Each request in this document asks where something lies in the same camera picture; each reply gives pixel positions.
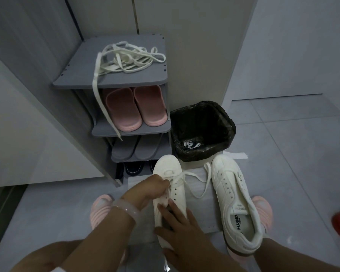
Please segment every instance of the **white door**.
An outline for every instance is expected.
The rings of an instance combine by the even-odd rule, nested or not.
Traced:
[[[224,98],[340,87],[340,0],[258,0]]]

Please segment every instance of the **dangling shoelace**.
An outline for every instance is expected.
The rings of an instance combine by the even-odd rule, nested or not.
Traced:
[[[204,164],[204,168],[205,168],[205,171],[207,171],[207,174],[208,174],[208,178],[207,180],[202,180],[198,177],[198,175],[194,174],[194,173],[191,173],[191,172],[181,172],[180,174],[178,175],[175,175],[175,174],[169,174],[167,175],[166,174],[166,171],[165,171],[165,178],[173,178],[172,180],[170,180],[170,186],[171,186],[171,189],[173,188],[176,188],[176,187],[179,187],[181,186],[183,183],[184,185],[190,190],[191,194],[193,196],[195,196],[197,199],[201,199],[204,195],[205,195],[205,192],[207,191],[207,188],[208,188],[208,185],[210,183],[210,178],[211,178],[211,167],[210,167],[210,164],[209,162],[205,163]],[[206,183],[205,184],[205,188],[204,188],[204,192],[202,193],[201,196],[196,196],[193,191],[191,190],[189,184],[185,181],[185,177],[187,175],[191,175],[193,177],[196,177],[199,181],[203,182],[203,183]]]
[[[107,57],[107,54],[113,53],[114,58],[112,61],[104,62],[103,57]],[[157,59],[155,56],[162,56],[163,60]],[[118,73],[123,71],[124,73],[134,73],[136,71],[141,71],[147,67],[150,67],[152,62],[156,61],[163,63],[166,61],[166,56],[162,53],[157,52],[157,48],[153,47],[151,52],[147,52],[144,47],[137,47],[135,45],[129,44],[128,42],[118,42],[116,44],[111,44],[106,46],[102,52],[97,54],[97,59],[95,63],[95,72],[93,74],[92,89],[95,98],[106,118],[108,123],[115,130],[117,136],[121,139],[121,134],[113,124],[107,109],[102,103],[100,94],[98,92],[98,77],[107,73]]]

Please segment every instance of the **pink sneaker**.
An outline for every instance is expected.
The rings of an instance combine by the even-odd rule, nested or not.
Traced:
[[[133,89],[133,95],[146,125],[156,127],[168,120],[159,86],[136,87]]]
[[[111,210],[112,202],[114,198],[111,195],[101,195],[99,196],[92,205],[90,221],[92,229],[96,228],[100,222],[106,217],[108,212]],[[122,255],[120,265],[124,264],[128,258],[128,249]]]
[[[254,196],[252,198],[254,206],[257,209],[258,215],[261,220],[261,224],[264,226],[266,234],[271,230],[273,224],[273,211],[271,205],[268,201],[261,196]],[[237,261],[240,264],[244,264],[250,257],[242,257],[239,256],[232,251],[228,250],[229,255],[233,260]]]
[[[141,127],[141,115],[130,88],[121,88],[109,92],[105,103],[114,125],[120,131],[132,132]]]

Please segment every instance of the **white bangle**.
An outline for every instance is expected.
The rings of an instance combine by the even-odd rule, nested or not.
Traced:
[[[116,199],[114,202],[112,202],[112,206],[116,206],[120,208],[121,210],[125,211],[135,220],[136,224],[138,223],[138,220],[140,218],[140,211],[135,206],[133,206],[131,203],[125,201],[122,198],[119,198],[119,199]]]

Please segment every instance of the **trash can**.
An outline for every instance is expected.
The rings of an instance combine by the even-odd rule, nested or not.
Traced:
[[[176,154],[185,162],[211,157],[228,148],[236,126],[213,101],[201,101],[170,112],[171,135]]]

